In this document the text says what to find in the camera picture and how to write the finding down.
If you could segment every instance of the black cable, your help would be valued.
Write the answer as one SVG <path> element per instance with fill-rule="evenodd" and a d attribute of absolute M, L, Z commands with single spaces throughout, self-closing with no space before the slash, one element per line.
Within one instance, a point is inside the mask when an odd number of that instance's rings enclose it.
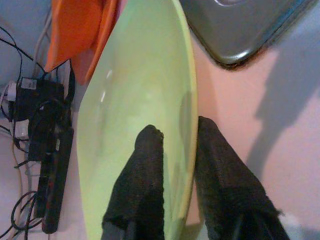
<path fill-rule="evenodd" d="M 26 203 L 22 206 L 20 213 L 22 213 L 24 211 L 24 209 L 27 207 L 27 205 L 36 197 L 36 195 L 33 195 L 30 199 L 28 199 L 28 201 L 26 201 Z M 13 226 L 11 225 L 3 234 L 0 235 L 0 239 L 2 239 L 5 235 L 7 235 L 10 230 L 13 228 Z"/>
<path fill-rule="evenodd" d="M 25 55 L 25 56 L 26 56 L 28 59 L 30 59 L 31 61 L 34 60 L 34 59 L 33 59 L 31 56 L 29 56 L 25 51 L 23 51 L 20 47 L 17 46 L 16 41 L 14 40 L 14 38 L 11 36 L 11 34 L 10 34 L 7 30 L 5 30 L 2 26 L 0 26 L 0 29 L 1 29 L 2 31 L 4 31 L 4 32 L 12 39 L 12 41 L 14 42 L 14 44 L 12 44 L 11 42 L 9 42 L 9 41 L 7 41 L 7 40 L 4 40 L 3 38 L 0 37 L 0 41 L 1 41 L 1 42 L 5 43 L 5 44 L 8 44 L 8 45 L 10 45 L 11 47 L 15 48 L 15 49 L 19 52 L 19 54 Z M 39 66 L 39 68 L 40 68 L 44 73 L 46 72 L 46 71 L 44 70 L 44 68 L 43 68 L 38 62 L 36 62 L 36 64 Z"/>
<path fill-rule="evenodd" d="M 32 223 L 34 220 L 37 220 L 37 219 L 36 219 L 36 218 L 33 218 L 32 220 L 30 220 L 30 223 Z M 34 225 L 34 227 L 29 227 L 29 230 L 35 228 L 36 226 L 38 226 L 39 224 L 41 224 L 41 222 L 42 222 L 42 221 L 37 222 L 37 223 Z M 23 231 L 18 230 L 13 236 L 15 237 L 15 236 L 17 236 L 18 234 L 20 234 L 20 233 L 22 233 L 22 232 L 23 232 Z"/>
<path fill-rule="evenodd" d="M 5 130 L 5 131 L 6 131 L 8 134 L 10 134 L 10 136 L 11 136 L 11 132 L 10 132 L 10 129 L 9 129 L 9 128 L 6 128 L 5 126 L 0 125 L 0 129 Z"/>
<path fill-rule="evenodd" d="M 49 100 L 46 100 L 46 101 L 42 102 L 40 105 L 38 105 L 38 106 L 36 107 L 36 109 L 34 110 L 32 116 L 29 118 L 29 126 L 28 126 L 28 135 L 29 135 L 29 136 L 32 135 L 32 133 L 31 133 L 31 130 L 32 130 L 31 127 L 33 126 L 33 122 L 34 122 L 34 120 L 35 120 L 36 114 L 40 111 L 40 109 L 41 109 L 42 107 L 44 107 L 45 105 L 51 104 L 51 103 L 57 104 L 57 105 L 58 105 L 59 107 L 61 107 L 62 109 L 65 108 L 64 103 L 61 102 L 61 101 L 59 101 L 59 100 L 56 99 L 56 98 L 51 98 L 51 99 L 49 99 Z"/>
<path fill-rule="evenodd" d="M 28 162 L 30 162 L 30 161 L 29 160 L 25 160 L 23 162 L 20 162 L 17 166 L 14 166 L 13 168 L 14 169 L 18 169 L 18 168 L 22 167 L 23 165 L 27 164 Z"/>
<path fill-rule="evenodd" d="M 28 240 L 28 232 L 29 232 L 29 225 L 30 225 L 30 221 L 31 221 L 31 214 L 32 214 L 32 210 L 34 209 L 34 206 L 35 206 L 35 203 L 36 203 L 36 199 L 37 198 L 35 197 L 32 200 L 30 211 L 29 211 L 28 217 L 27 217 L 26 222 L 25 222 L 24 240 Z"/>
<path fill-rule="evenodd" d="M 56 70 L 56 71 L 57 71 L 58 68 L 61 67 L 63 64 L 65 64 L 68 60 L 69 60 L 69 59 L 67 59 L 67 60 L 65 60 L 64 62 L 60 63 L 58 66 L 56 66 L 55 68 L 53 68 L 53 69 L 51 70 L 51 72 L 52 72 L 53 70 Z M 45 76 L 46 76 L 47 74 L 48 74 L 48 72 L 44 72 L 43 75 L 41 76 L 40 80 L 44 81 L 44 80 L 45 80 Z"/>
<path fill-rule="evenodd" d="M 12 40 L 13 43 L 14 43 L 13 47 L 17 50 L 17 52 L 18 52 L 18 54 L 19 54 L 19 56 L 20 56 L 20 70 L 19 70 L 19 76 L 18 76 L 18 80 L 19 80 L 19 79 L 21 78 L 22 61 L 23 61 L 21 52 L 18 50 L 18 46 L 17 46 L 17 43 L 16 43 L 14 37 L 11 36 L 11 34 L 10 34 L 7 30 L 5 30 L 2 26 L 0 26 L 0 29 L 1 29 L 2 31 L 4 31 L 4 32 L 11 38 L 11 40 Z"/>
<path fill-rule="evenodd" d="M 13 106 L 13 133 L 12 133 L 12 139 L 13 139 L 13 143 L 16 146 L 17 149 L 19 149 L 20 151 L 24 152 L 24 153 L 28 153 L 26 150 L 22 149 L 20 147 L 20 139 L 16 138 L 16 123 L 17 123 L 17 106 L 18 106 L 18 101 L 19 101 L 19 91 L 20 91 L 20 79 L 18 79 L 18 81 L 16 81 L 16 86 L 15 86 L 15 104 Z"/>
<path fill-rule="evenodd" d="M 60 67 L 60 65 L 55 68 L 55 82 L 57 84 L 59 83 L 59 72 L 58 72 L 59 67 Z"/>
<path fill-rule="evenodd" d="M 76 89 L 76 77 L 74 70 L 72 68 L 72 64 L 70 61 L 70 75 L 69 75 L 69 86 L 68 86 L 68 94 L 65 97 L 65 103 L 70 108 L 72 101 L 74 100 L 75 96 L 75 89 Z"/>
<path fill-rule="evenodd" d="M 12 209 L 10 220 L 11 220 L 12 227 L 15 228 L 15 229 L 17 229 L 17 230 L 21 230 L 21 231 L 25 231 L 25 230 L 26 230 L 26 226 L 23 226 L 23 227 L 18 226 L 18 225 L 16 224 L 14 218 L 15 218 L 15 212 L 16 212 L 17 207 L 18 207 L 19 204 L 22 202 L 22 200 L 23 200 L 26 196 L 28 196 L 28 195 L 30 195 L 30 194 L 34 194 L 34 196 L 32 196 L 32 197 L 34 197 L 34 199 L 36 199 L 36 197 L 37 197 L 37 192 L 36 192 L 36 191 L 29 191 L 29 192 L 25 193 L 24 195 L 22 195 L 22 197 L 20 197 L 20 199 L 16 202 L 16 204 L 14 205 L 14 207 L 13 207 L 13 209 Z M 37 223 L 29 226 L 28 228 L 29 228 L 29 229 L 32 229 L 32 228 L 34 228 L 35 226 L 39 225 L 40 223 L 41 223 L 41 220 L 40 220 L 39 222 L 37 222 Z"/>

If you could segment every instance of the wire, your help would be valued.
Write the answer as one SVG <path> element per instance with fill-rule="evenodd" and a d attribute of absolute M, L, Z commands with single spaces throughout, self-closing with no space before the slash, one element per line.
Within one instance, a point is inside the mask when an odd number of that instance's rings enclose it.
<path fill-rule="evenodd" d="M 12 156 L 13 156 L 13 161 L 14 161 L 14 165 L 18 165 L 18 161 L 17 161 L 17 157 L 16 157 L 16 153 L 15 153 L 15 144 L 12 142 L 12 146 L 11 146 L 11 150 L 12 150 Z M 23 197 L 23 184 L 22 184 L 22 174 L 21 174 L 21 170 L 20 168 L 17 168 L 17 174 L 18 174 L 18 181 L 19 181 L 19 195 L 20 195 L 20 198 Z M 19 208 L 19 211 L 17 213 L 17 222 L 20 221 L 20 215 L 21 215 L 21 210 L 22 210 L 22 207 L 21 207 L 21 201 L 19 202 L 19 204 L 17 205 L 17 207 Z M 14 220 L 14 217 L 15 217 L 15 213 L 13 213 L 13 215 L 11 215 L 12 219 Z M 15 231 L 12 231 L 11 234 L 10 234 L 10 237 L 9 237 L 9 240 L 12 240 L 12 238 L 14 237 L 14 232 Z"/>
<path fill-rule="evenodd" d="M 59 67 L 61 67 L 63 64 L 65 64 L 69 59 L 65 60 L 64 62 L 60 63 L 58 66 L 56 66 L 55 68 L 53 68 L 51 70 L 51 73 L 54 71 L 54 70 L 57 70 Z M 44 72 L 43 75 L 41 76 L 40 80 L 45 80 L 45 76 L 48 74 L 48 72 Z"/>
<path fill-rule="evenodd" d="M 32 61 L 33 62 L 32 76 L 34 76 L 36 73 L 36 64 L 37 64 L 37 57 L 38 57 L 38 51 L 39 51 L 40 44 L 41 44 L 42 40 L 44 39 L 46 32 L 48 31 L 48 28 L 50 27 L 51 21 L 52 21 L 52 11 L 50 10 L 50 13 L 47 17 L 47 20 L 45 21 L 43 31 L 41 32 L 40 37 L 39 37 L 38 41 L 36 42 L 36 45 L 34 48 L 33 61 Z"/>
<path fill-rule="evenodd" d="M 30 223 L 32 223 L 32 222 L 35 221 L 35 220 L 37 220 L 37 219 L 36 219 L 36 218 L 33 218 L 32 220 L 30 220 Z M 39 224 L 41 224 L 41 222 L 42 222 L 42 221 L 37 222 L 37 223 L 35 224 L 34 228 L 35 228 L 36 226 L 38 226 Z M 13 236 L 16 237 L 17 235 L 21 234 L 22 232 L 23 232 L 23 231 L 19 230 L 19 231 L 17 231 Z"/>
<path fill-rule="evenodd" d="M 27 205 L 35 198 L 35 195 L 32 196 L 30 199 L 28 199 L 28 201 L 26 201 L 26 203 L 23 205 L 23 207 L 21 208 L 21 213 L 24 211 L 24 209 L 27 207 Z M 3 234 L 0 235 L 0 239 L 2 239 L 5 235 L 8 234 L 8 232 L 13 228 L 13 226 L 11 225 Z"/>
<path fill-rule="evenodd" d="M 24 195 L 22 195 L 22 197 L 19 198 L 19 200 L 16 202 L 16 204 L 14 205 L 14 207 L 13 207 L 13 209 L 12 209 L 10 220 L 11 220 L 12 227 L 15 228 L 15 229 L 17 229 L 17 230 L 25 231 L 25 230 L 27 229 L 27 226 L 26 226 L 26 225 L 23 226 L 23 227 L 18 226 L 18 225 L 16 224 L 16 221 L 15 221 L 15 219 L 14 219 L 14 216 L 15 216 L 15 212 L 16 212 L 16 210 L 17 210 L 17 207 L 18 207 L 19 205 L 21 205 L 22 200 L 23 200 L 25 197 L 27 197 L 28 195 L 30 195 L 30 194 L 34 194 L 30 199 L 34 199 L 34 200 L 35 200 L 35 199 L 37 198 L 37 191 L 28 191 L 27 193 L 25 193 Z M 37 226 L 38 224 L 40 224 L 40 222 L 41 222 L 41 220 L 40 220 L 39 222 L 31 225 L 31 226 L 28 226 L 28 228 L 29 228 L 29 229 L 34 228 L 35 226 Z"/>
<path fill-rule="evenodd" d="M 28 162 L 30 162 L 30 161 L 29 161 L 29 160 L 25 160 L 25 161 L 23 161 L 23 162 L 20 162 L 20 163 L 19 163 L 18 165 L 16 165 L 14 168 L 15 168 L 15 169 L 18 169 L 18 168 L 20 168 L 21 166 L 27 164 Z"/>
<path fill-rule="evenodd" d="M 34 209 L 34 206 L 35 206 L 35 203 L 36 203 L 36 197 L 32 200 L 32 203 L 31 203 L 31 208 L 30 208 L 30 211 L 29 211 L 29 214 L 28 214 L 28 217 L 26 219 L 26 223 L 25 223 L 25 232 L 24 232 L 24 240 L 28 240 L 28 232 L 29 232 L 29 225 L 30 225 L 30 221 L 31 221 L 31 214 L 32 214 L 32 210 Z"/>
<path fill-rule="evenodd" d="M 33 126 L 33 122 L 35 120 L 36 114 L 42 109 L 42 107 L 44 107 L 45 105 L 49 105 L 49 104 L 57 104 L 59 107 L 61 107 L 61 109 L 64 109 L 65 106 L 63 104 L 63 102 L 61 102 L 60 100 L 56 99 L 56 98 L 51 98 L 49 100 L 46 100 L 44 102 L 42 102 L 40 105 L 38 105 L 35 109 L 35 111 L 33 112 L 32 116 L 29 118 L 29 125 L 28 125 L 28 135 L 30 136 L 30 138 L 32 138 L 32 131 L 34 129 L 36 129 L 36 126 L 33 127 L 33 129 L 31 128 Z"/>
<path fill-rule="evenodd" d="M 40 174 L 31 174 L 31 173 L 28 173 L 30 171 L 30 169 L 34 166 L 34 165 L 37 165 L 37 164 L 41 164 L 41 162 L 34 162 L 33 164 L 31 164 L 30 166 L 28 165 L 28 163 L 26 164 L 26 169 L 24 171 L 24 175 L 26 176 L 30 176 L 30 177 L 39 177 Z"/>
<path fill-rule="evenodd" d="M 15 39 L 14 39 L 14 37 L 13 36 L 11 36 L 11 34 L 7 31 L 7 30 L 5 30 L 2 26 L 0 26 L 0 29 L 2 30 L 2 31 L 4 31 L 10 38 L 11 38 L 11 40 L 13 41 L 13 43 L 14 43 L 14 46 L 15 47 L 18 47 L 17 46 L 17 43 L 16 43 L 16 41 L 15 41 Z M 19 69 L 19 76 L 18 76 L 18 80 L 21 78 L 21 72 L 22 72 L 22 61 L 23 61 L 23 59 L 22 59 L 22 55 L 21 55 L 21 52 L 16 48 L 16 50 L 17 50 L 17 52 L 18 52 L 18 54 L 19 54 L 19 56 L 20 56 L 20 69 Z"/>
<path fill-rule="evenodd" d="M 72 63 L 70 61 L 70 74 L 69 74 L 69 86 L 68 86 L 68 94 L 65 97 L 65 102 L 67 106 L 70 108 L 71 103 L 74 100 L 75 97 L 75 89 L 76 89 L 76 77 L 74 70 L 72 68 Z"/>
<path fill-rule="evenodd" d="M 28 153 L 26 150 L 22 149 L 20 147 L 20 139 L 16 138 L 16 123 L 17 123 L 17 106 L 18 106 L 18 101 L 19 98 L 18 96 L 20 95 L 20 87 L 21 87 L 21 83 L 20 83 L 20 79 L 18 79 L 18 81 L 16 82 L 16 86 L 15 86 L 15 92 L 16 92 L 16 97 L 15 97 L 15 104 L 13 107 L 13 133 L 12 133 L 12 138 L 13 138 L 13 142 L 14 145 L 16 146 L 17 149 L 19 149 L 20 151 L 24 152 L 24 153 Z"/>
<path fill-rule="evenodd" d="M 60 67 L 60 65 L 55 68 L 55 82 L 56 83 L 59 83 L 59 72 L 58 72 L 59 67 Z"/>
<path fill-rule="evenodd" d="M 25 51 L 23 51 L 20 47 L 17 46 L 16 41 L 14 41 L 14 38 L 11 36 L 11 34 L 10 34 L 7 30 L 5 30 L 2 26 L 0 26 L 0 29 L 1 29 L 2 31 L 4 31 L 6 34 L 8 34 L 8 36 L 12 39 L 12 41 L 14 42 L 14 44 L 12 44 L 11 42 L 9 42 L 9 41 L 7 41 L 7 40 L 4 40 L 2 37 L 0 37 L 0 41 L 1 41 L 1 42 L 5 43 L 5 44 L 8 44 L 8 45 L 10 45 L 11 47 L 15 48 L 18 52 L 20 52 L 21 54 L 23 54 L 24 56 L 26 56 L 26 57 L 27 57 L 28 59 L 30 59 L 31 61 L 34 60 L 30 55 L 28 55 Z M 36 64 L 39 66 L 39 68 L 40 68 L 44 73 L 46 72 L 46 71 L 44 70 L 44 68 L 43 68 L 38 62 L 37 62 Z"/>
<path fill-rule="evenodd" d="M 11 132 L 9 128 L 6 128 L 5 126 L 0 125 L 0 129 L 5 130 L 11 136 Z"/>

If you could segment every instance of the white cable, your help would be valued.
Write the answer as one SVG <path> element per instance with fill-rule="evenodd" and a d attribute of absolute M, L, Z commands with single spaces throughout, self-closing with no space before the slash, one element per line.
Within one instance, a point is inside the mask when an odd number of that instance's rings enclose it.
<path fill-rule="evenodd" d="M 33 67 L 32 76 L 33 77 L 35 77 L 35 74 L 36 74 L 38 51 L 39 51 L 41 42 L 42 42 L 43 38 L 45 37 L 49 27 L 50 27 L 51 21 L 52 21 L 52 11 L 50 9 L 50 13 L 49 13 L 49 15 L 47 17 L 47 20 L 45 22 L 44 28 L 43 28 L 43 30 L 42 30 L 42 32 L 40 34 L 40 37 L 39 37 L 38 41 L 36 42 L 36 45 L 35 45 L 35 48 L 34 48 L 33 62 L 32 62 L 32 65 L 33 65 L 32 66 Z"/>
<path fill-rule="evenodd" d="M 8 88 L 9 88 L 9 86 L 10 86 L 11 83 L 13 83 L 13 81 L 9 81 L 9 82 L 5 85 L 5 87 L 4 87 L 4 89 L 3 89 L 2 93 L 1 93 L 1 96 L 0 96 L 0 107 L 2 106 L 2 102 L 3 102 L 3 100 L 4 100 L 6 91 L 8 90 Z"/>
<path fill-rule="evenodd" d="M 15 153 L 15 143 L 14 142 L 12 142 L 11 150 L 12 150 L 13 162 L 14 162 L 14 167 L 15 167 L 15 166 L 18 165 L 18 161 L 17 161 L 17 157 L 16 157 L 16 153 Z M 22 197 L 22 194 L 23 194 L 22 175 L 21 175 L 21 170 L 20 170 L 19 167 L 16 169 L 16 171 L 17 171 L 17 174 L 18 174 L 19 195 L 20 195 L 19 199 L 20 199 Z M 16 219 L 15 220 L 16 223 L 19 223 L 19 221 L 20 221 L 21 208 L 22 208 L 21 205 L 22 205 L 22 201 L 20 202 L 20 204 L 17 207 L 17 212 L 16 212 L 17 216 L 15 218 Z M 15 232 L 16 232 L 16 229 L 13 228 L 11 230 L 11 234 L 10 234 L 8 240 L 12 240 L 14 238 Z"/>
<path fill-rule="evenodd" d="M 29 144 L 27 143 L 24 148 L 26 151 L 29 151 Z M 24 154 L 24 160 L 28 160 L 28 153 Z M 28 162 L 24 165 L 25 166 L 25 175 L 27 176 L 27 181 L 28 181 L 28 188 L 27 191 L 30 192 L 32 191 L 32 172 L 31 172 L 31 167 L 29 166 Z M 31 211 L 31 203 L 28 204 L 26 210 L 22 213 L 20 216 L 20 222 L 19 226 L 24 226 L 27 222 L 28 214 Z"/>

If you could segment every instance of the white label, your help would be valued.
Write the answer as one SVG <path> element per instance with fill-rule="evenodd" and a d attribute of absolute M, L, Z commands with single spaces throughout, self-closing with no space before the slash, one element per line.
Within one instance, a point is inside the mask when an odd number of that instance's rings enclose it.
<path fill-rule="evenodd" d="M 22 78 L 21 88 L 36 90 L 37 89 L 37 80 L 31 79 L 31 78 Z"/>
<path fill-rule="evenodd" d="M 29 120 L 17 121 L 15 123 L 15 137 L 17 139 L 28 139 Z"/>

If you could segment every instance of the light green plate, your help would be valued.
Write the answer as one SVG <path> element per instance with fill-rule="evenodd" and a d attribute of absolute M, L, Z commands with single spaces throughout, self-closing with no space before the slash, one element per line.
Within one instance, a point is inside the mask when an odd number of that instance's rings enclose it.
<path fill-rule="evenodd" d="M 164 133 L 164 233 L 188 211 L 198 130 L 196 74 L 178 0 L 129 0 L 83 97 L 77 125 L 82 206 L 99 240 L 113 185 L 148 124 Z"/>

